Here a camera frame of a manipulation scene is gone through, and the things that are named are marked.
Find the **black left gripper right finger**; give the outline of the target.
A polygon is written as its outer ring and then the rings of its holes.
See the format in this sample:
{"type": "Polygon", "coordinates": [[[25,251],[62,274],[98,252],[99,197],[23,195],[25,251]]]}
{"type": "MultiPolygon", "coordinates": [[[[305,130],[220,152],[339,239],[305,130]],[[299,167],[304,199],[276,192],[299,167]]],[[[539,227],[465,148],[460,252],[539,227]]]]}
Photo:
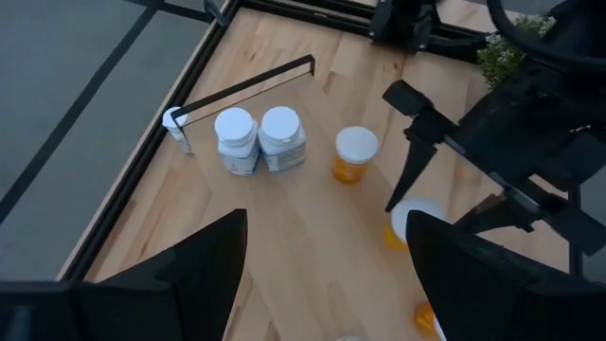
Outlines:
{"type": "Polygon", "coordinates": [[[447,341],[606,341],[606,285],[412,210],[406,239],[447,341]]]}

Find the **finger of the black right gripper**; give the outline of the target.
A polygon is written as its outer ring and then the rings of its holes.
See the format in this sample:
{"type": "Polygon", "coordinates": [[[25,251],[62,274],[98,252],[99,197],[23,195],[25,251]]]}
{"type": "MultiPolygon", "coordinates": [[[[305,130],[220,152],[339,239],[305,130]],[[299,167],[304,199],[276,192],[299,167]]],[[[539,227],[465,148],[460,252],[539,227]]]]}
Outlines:
{"type": "Polygon", "coordinates": [[[497,228],[515,226],[530,232],[530,210],[512,195],[491,194],[454,223],[467,234],[479,234],[497,228]]]}
{"type": "Polygon", "coordinates": [[[437,149],[433,144],[422,141],[416,137],[409,139],[409,150],[404,163],[403,170],[392,195],[387,202],[386,212],[393,208],[403,199],[408,190],[418,180],[429,162],[435,156],[437,149]]]}

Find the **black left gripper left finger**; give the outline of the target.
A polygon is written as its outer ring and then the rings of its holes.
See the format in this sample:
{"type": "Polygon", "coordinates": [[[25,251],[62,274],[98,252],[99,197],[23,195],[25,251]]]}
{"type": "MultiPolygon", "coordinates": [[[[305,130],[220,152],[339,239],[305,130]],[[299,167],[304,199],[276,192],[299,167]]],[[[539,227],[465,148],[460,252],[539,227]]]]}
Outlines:
{"type": "Polygon", "coordinates": [[[238,208],[166,250],[76,292],[84,341],[222,341],[241,281],[238,208]]]}

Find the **orange pill bottle white cap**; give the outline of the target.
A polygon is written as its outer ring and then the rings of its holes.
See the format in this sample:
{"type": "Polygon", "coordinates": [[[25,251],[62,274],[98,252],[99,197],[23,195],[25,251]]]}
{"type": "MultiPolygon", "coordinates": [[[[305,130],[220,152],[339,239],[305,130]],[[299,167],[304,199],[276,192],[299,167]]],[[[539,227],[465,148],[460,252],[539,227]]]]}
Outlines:
{"type": "Polygon", "coordinates": [[[379,151],[379,139],[365,127],[346,127],[335,138],[335,151],[333,176],[341,183],[355,184],[365,177],[379,151]]]}
{"type": "Polygon", "coordinates": [[[413,322],[421,336],[436,341],[447,341],[429,301],[422,301],[415,307],[413,322]]]}
{"type": "Polygon", "coordinates": [[[446,212],[433,200],[423,197],[402,199],[391,210],[390,220],[384,229],[384,242],[390,249],[401,252],[409,250],[406,240],[406,227],[408,214],[411,210],[423,211],[442,221],[447,221],[446,212]]]}

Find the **slim white medicine bottle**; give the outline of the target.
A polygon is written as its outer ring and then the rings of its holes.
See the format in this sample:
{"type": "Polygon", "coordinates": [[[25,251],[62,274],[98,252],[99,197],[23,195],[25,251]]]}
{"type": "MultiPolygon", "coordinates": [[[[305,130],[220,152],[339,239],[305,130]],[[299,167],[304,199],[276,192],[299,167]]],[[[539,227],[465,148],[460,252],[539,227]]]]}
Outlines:
{"type": "Polygon", "coordinates": [[[184,114],[176,119],[173,119],[171,114],[178,110],[179,107],[171,107],[167,109],[162,116],[162,125],[169,131],[184,153],[192,154],[192,149],[187,137],[181,130],[181,128],[189,122],[189,116],[188,114],[184,114]]]}

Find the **wooden shelf with black frames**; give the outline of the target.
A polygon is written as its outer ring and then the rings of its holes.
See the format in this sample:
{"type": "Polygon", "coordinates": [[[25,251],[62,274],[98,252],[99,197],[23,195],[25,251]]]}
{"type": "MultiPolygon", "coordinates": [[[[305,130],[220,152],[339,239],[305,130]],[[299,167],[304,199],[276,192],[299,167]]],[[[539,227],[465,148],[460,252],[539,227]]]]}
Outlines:
{"type": "Polygon", "coordinates": [[[414,311],[425,299],[408,254],[386,247],[384,207],[392,188],[376,166],[362,182],[332,175],[334,138],[343,121],[315,81],[307,55],[186,106],[185,135],[210,191],[206,218],[243,207],[246,265],[282,341],[425,341],[414,311]],[[305,162],[237,176],[224,166],[217,114],[240,107],[261,118],[275,106],[295,109],[307,136],[305,162]]]}

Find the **small green potted plant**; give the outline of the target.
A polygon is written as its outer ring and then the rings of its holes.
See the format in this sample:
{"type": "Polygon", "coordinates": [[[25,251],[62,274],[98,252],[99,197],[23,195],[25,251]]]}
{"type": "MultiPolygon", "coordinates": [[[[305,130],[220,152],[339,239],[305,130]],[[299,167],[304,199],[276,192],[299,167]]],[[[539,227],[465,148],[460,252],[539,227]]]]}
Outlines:
{"type": "MultiPolygon", "coordinates": [[[[556,19],[548,15],[521,15],[513,24],[523,33],[541,39],[556,24],[556,19]]],[[[485,41],[487,45],[477,51],[477,58],[489,89],[493,89],[512,75],[526,53],[500,33],[488,35],[485,41]]]]}

